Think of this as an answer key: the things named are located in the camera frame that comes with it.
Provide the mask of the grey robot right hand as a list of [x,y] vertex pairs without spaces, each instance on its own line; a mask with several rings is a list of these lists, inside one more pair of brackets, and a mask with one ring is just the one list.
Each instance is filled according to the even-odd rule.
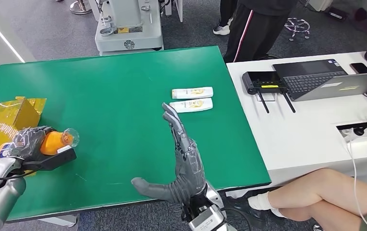
[[188,204],[191,197],[201,193],[206,187],[204,167],[197,144],[188,136],[178,113],[166,103],[161,106],[164,110],[163,118],[168,121],[175,142],[176,178],[169,184],[154,184],[135,177],[131,184],[141,195]]

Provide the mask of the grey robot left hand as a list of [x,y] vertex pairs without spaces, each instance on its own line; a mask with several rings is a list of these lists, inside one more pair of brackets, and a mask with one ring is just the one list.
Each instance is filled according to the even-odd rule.
[[9,148],[10,156],[24,161],[40,161],[46,159],[46,155],[40,151],[41,145],[47,134],[56,131],[49,126],[28,127],[18,131]]

